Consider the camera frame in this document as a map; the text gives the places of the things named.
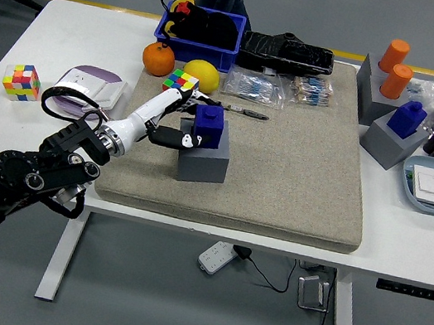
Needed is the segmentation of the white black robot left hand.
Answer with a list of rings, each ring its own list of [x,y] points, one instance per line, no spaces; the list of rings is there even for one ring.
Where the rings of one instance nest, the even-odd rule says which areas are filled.
[[[198,90],[181,90],[173,87],[148,100],[127,118],[105,122],[99,127],[97,134],[108,152],[115,157],[128,153],[135,143],[145,137],[148,137],[151,143],[166,148],[177,150],[196,148],[210,139],[189,135],[179,129],[170,129],[161,126],[158,122],[165,115],[174,112],[186,111],[193,114],[199,102],[210,106],[220,105],[219,101],[211,99]]]

